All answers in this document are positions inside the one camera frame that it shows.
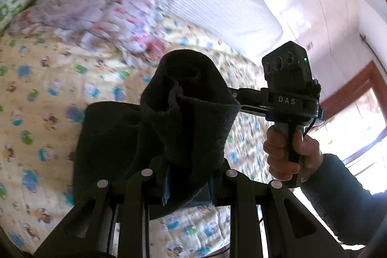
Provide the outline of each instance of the black cable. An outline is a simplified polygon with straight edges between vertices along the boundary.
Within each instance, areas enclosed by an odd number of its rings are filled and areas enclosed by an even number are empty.
[[[312,129],[314,123],[316,123],[316,120],[317,120],[317,117],[315,117],[312,121],[312,123],[309,125],[309,127],[305,130],[305,132],[302,134],[303,137],[306,136],[306,134],[308,133],[308,131],[310,131],[310,129]]]
[[[216,254],[212,254],[212,255],[209,255],[209,256],[205,256],[204,258],[210,258],[210,257],[216,257],[216,256],[218,256],[218,255],[222,255],[222,254],[224,254],[225,252],[227,252],[229,249],[230,249],[230,246],[228,246],[226,250],[221,251],[220,253],[216,253]]]

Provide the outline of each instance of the human hand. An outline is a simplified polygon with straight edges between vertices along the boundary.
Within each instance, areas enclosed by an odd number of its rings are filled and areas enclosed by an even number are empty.
[[[319,142],[308,135],[303,139],[300,130],[293,135],[293,148],[299,155],[304,157],[301,168],[297,163],[284,159],[284,148],[286,148],[287,139],[281,132],[271,126],[266,135],[267,140],[264,142],[263,149],[268,153],[269,172],[276,179],[289,181],[293,174],[300,172],[301,181],[305,182],[321,166],[323,157],[320,152]]]

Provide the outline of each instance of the bed sheet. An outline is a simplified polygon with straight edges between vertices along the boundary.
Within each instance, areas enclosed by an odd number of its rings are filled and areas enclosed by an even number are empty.
[[[169,16],[169,50],[212,59],[227,84],[257,86],[261,70],[216,36]],[[84,109],[103,100],[139,103],[156,70],[128,67],[109,45],[90,52],[45,35],[0,38],[0,225],[34,252],[73,206],[72,160]],[[240,113],[225,146],[234,169],[270,180],[262,150],[268,123]],[[230,240],[228,207],[181,209],[150,222],[152,257],[203,257]]]

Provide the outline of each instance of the black jacket sleeve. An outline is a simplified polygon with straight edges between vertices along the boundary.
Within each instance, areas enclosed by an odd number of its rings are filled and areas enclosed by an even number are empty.
[[[387,213],[387,192],[371,195],[332,154],[324,154],[322,165],[301,190],[347,245],[367,245]]]

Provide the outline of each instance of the wooden window frame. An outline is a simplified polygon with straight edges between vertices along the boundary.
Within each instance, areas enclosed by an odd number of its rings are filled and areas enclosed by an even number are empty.
[[[347,106],[359,99],[368,90],[373,89],[376,98],[382,109],[384,120],[387,122],[387,84],[374,61],[364,67],[345,86],[335,92],[332,96],[321,103],[324,109],[325,120],[332,118]],[[387,136],[387,127],[376,137],[376,139],[343,160],[348,165],[355,159],[362,156],[369,149],[382,141]]]

